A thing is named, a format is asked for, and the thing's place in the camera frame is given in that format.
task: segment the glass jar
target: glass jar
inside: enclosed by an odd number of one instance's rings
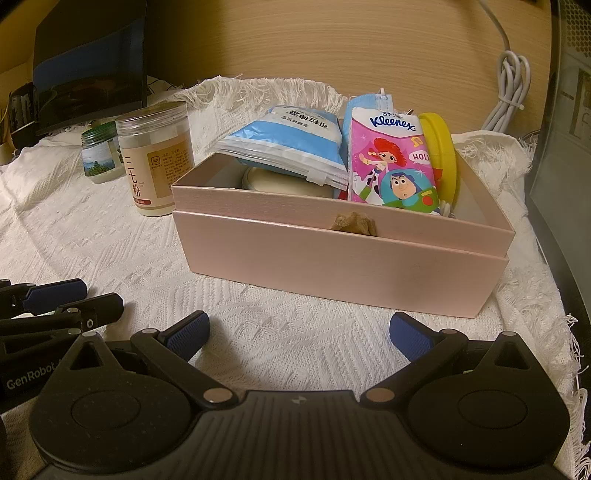
[[[115,122],[98,125],[82,134],[84,175],[95,183],[125,174]]]

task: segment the kleenex logo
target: kleenex logo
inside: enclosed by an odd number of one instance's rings
[[[407,130],[410,130],[411,132],[414,132],[416,130],[413,124],[400,118],[386,118],[385,116],[380,115],[370,118],[369,120],[372,122],[372,125],[374,127],[377,127],[378,125],[389,125],[392,127],[403,127]]]

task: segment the pink box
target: pink box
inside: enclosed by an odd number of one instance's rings
[[[214,154],[173,185],[173,212],[195,273],[316,297],[475,317],[515,232],[458,156],[456,219],[383,206],[240,190],[246,167]],[[329,230],[362,212],[378,237]]]

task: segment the white textured blanket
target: white textured blanket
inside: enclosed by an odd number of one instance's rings
[[[345,101],[316,82],[220,77],[175,97],[192,107],[197,161],[218,138],[271,105],[338,113]],[[212,318],[212,337],[194,362],[239,392],[350,388],[358,395],[405,365],[388,339],[391,310],[191,273],[172,216],[139,215],[126,178],[100,185],[86,179],[80,147],[69,138],[61,134],[25,149],[0,174],[0,277],[38,284],[80,277],[91,295],[119,293],[125,313],[105,329],[107,339],[127,339],[147,326],[164,329],[203,309]],[[454,141],[515,228],[510,262],[476,319],[413,315],[435,330],[454,327],[474,339],[494,339],[504,329],[518,332],[571,412],[571,431],[557,466],[571,478],[586,476],[588,460],[581,444],[586,392],[573,391],[579,364],[569,331],[572,319],[564,315],[556,285],[538,254],[522,201],[530,159],[506,135],[472,132]],[[32,404],[4,415],[17,480],[30,478],[43,465],[27,431]]]

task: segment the jar label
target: jar label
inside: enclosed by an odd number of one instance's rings
[[[156,210],[174,205],[171,185],[193,168],[188,131],[154,145],[123,148],[122,154],[138,208]]]
[[[82,150],[82,163],[84,175],[87,177],[99,175],[116,167],[109,142],[99,143]]]

